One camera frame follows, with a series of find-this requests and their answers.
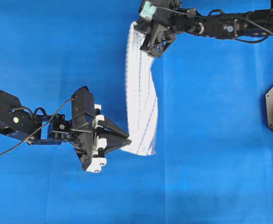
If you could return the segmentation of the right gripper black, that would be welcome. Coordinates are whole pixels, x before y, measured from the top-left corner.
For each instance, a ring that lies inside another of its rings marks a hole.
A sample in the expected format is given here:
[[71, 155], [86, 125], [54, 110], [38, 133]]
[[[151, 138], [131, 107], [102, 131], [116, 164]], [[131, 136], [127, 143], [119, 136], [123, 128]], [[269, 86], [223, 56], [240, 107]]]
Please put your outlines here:
[[176, 40], [176, 35], [186, 32], [193, 35], [204, 35], [204, 17], [196, 8], [176, 8], [167, 23], [153, 19], [157, 7], [151, 0], [143, 0], [138, 10], [140, 19], [134, 29], [145, 35], [140, 47], [143, 52], [148, 52], [151, 57], [161, 57], [162, 54]]

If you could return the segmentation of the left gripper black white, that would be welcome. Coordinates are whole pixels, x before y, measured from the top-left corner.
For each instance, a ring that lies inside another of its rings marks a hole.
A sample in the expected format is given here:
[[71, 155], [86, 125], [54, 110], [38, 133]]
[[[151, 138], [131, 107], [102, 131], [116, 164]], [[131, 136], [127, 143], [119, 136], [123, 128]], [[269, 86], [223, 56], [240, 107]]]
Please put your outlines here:
[[[82, 169], [86, 172], [99, 173], [107, 163], [105, 158], [107, 153], [127, 146], [132, 141], [127, 139], [129, 137], [128, 133], [111, 119], [100, 114], [101, 105], [95, 104], [94, 112], [94, 118], [88, 119], [84, 113], [72, 119], [71, 131], [74, 141], [81, 145], [80, 149], [76, 149], [76, 153], [82, 164]], [[100, 138], [98, 131], [101, 127], [120, 136], [120, 138]]]

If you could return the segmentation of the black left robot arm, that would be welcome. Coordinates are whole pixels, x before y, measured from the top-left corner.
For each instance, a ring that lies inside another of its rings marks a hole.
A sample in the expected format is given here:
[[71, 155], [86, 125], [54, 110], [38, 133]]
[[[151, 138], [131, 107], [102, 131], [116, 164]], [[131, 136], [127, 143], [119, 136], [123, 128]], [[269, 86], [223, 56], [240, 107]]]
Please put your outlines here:
[[101, 114], [86, 86], [69, 99], [72, 118], [55, 112], [48, 115], [39, 107], [35, 111], [22, 106], [19, 99], [0, 90], [0, 133], [29, 145], [72, 144], [82, 169], [98, 173], [106, 165], [105, 155], [131, 143], [129, 135]]

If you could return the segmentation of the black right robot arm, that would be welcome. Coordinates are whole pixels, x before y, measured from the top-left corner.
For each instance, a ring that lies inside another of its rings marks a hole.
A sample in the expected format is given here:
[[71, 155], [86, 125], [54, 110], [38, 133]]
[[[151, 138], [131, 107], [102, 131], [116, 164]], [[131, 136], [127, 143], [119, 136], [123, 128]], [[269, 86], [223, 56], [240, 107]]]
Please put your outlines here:
[[145, 36], [140, 50], [161, 57], [177, 34], [238, 40], [241, 36], [273, 35], [273, 10], [227, 14], [214, 9], [204, 16], [196, 8], [182, 8], [179, 0], [144, 0], [134, 29]]

